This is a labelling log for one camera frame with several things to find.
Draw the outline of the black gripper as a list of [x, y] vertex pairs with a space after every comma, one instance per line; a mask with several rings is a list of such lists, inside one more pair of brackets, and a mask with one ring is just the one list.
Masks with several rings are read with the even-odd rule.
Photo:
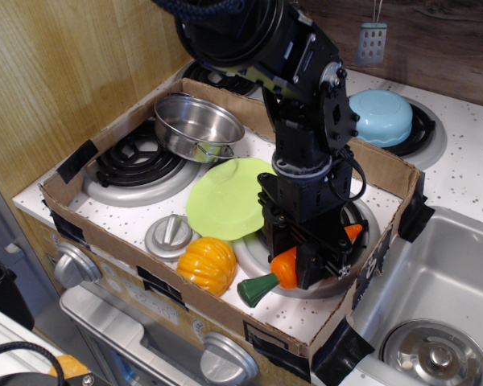
[[258, 176], [269, 259], [298, 247], [295, 272], [302, 290], [326, 278], [349, 275], [352, 245], [341, 224], [341, 210], [361, 197], [350, 195], [353, 172], [361, 172], [354, 159], [336, 158], [330, 168], [314, 175]]

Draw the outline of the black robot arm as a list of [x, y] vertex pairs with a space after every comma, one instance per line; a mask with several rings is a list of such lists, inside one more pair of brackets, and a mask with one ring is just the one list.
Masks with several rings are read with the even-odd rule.
[[354, 201], [349, 148], [358, 115], [331, 39], [288, 1], [161, 1], [197, 62], [262, 90], [275, 132], [273, 173], [258, 176], [273, 257], [294, 248], [300, 289], [349, 274], [352, 244], [341, 212]]

